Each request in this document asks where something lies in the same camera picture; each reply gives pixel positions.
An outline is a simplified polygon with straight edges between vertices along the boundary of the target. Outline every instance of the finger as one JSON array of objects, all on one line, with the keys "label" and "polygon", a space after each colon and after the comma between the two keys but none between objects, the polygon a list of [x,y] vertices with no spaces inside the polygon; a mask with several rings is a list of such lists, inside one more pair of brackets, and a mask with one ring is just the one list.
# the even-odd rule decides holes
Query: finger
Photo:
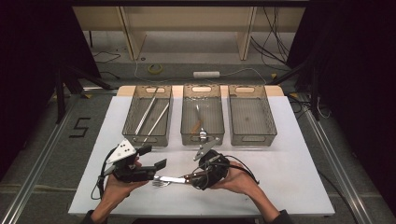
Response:
[{"label": "finger", "polygon": [[142,166],[142,163],[140,163],[140,162],[138,162],[138,161],[135,161],[135,162],[134,162],[134,165],[137,166],[137,167],[141,167],[141,166]]}]

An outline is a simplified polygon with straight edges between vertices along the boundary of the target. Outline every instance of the wrist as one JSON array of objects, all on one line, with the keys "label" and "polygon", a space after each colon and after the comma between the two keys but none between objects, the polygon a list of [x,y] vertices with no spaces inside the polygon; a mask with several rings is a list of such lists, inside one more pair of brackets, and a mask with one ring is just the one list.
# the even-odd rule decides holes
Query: wrist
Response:
[{"label": "wrist", "polygon": [[103,223],[105,222],[111,211],[117,207],[113,202],[101,201],[96,206],[96,209],[91,214],[91,219],[93,223]]}]

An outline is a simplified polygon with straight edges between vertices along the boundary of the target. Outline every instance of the robotic hand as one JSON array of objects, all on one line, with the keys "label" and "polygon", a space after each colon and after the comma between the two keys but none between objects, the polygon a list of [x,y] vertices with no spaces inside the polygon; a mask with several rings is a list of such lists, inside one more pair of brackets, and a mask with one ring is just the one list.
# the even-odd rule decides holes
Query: robotic hand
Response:
[{"label": "robotic hand", "polygon": [[[156,172],[166,166],[166,159],[156,162],[153,166],[137,167],[134,165],[134,161],[138,155],[143,156],[150,152],[151,149],[152,146],[150,145],[135,149],[127,139],[122,140],[116,148],[113,148],[105,159],[101,174],[98,176],[96,183],[101,198],[107,175],[113,174],[119,181],[125,183],[152,180]],[[106,165],[111,163],[112,165],[105,170]]]}]

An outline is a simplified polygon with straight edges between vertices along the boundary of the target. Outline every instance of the power strip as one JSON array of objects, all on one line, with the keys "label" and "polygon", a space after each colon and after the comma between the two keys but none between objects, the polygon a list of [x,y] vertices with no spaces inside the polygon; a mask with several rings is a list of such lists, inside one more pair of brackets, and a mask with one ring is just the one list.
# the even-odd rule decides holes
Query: power strip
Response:
[{"label": "power strip", "polygon": [[220,72],[194,72],[194,78],[210,78],[210,77],[220,77]]}]

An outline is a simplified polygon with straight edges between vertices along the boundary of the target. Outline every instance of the tape line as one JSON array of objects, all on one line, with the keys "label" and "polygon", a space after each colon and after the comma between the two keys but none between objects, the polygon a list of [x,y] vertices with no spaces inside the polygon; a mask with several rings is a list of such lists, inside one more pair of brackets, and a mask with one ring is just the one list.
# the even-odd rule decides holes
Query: tape line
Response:
[{"label": "tape line", "polygon": [[163,66],[160,64],[152,64],[148,67],[148,72],[152,75],[158,75],[163,71]]}]

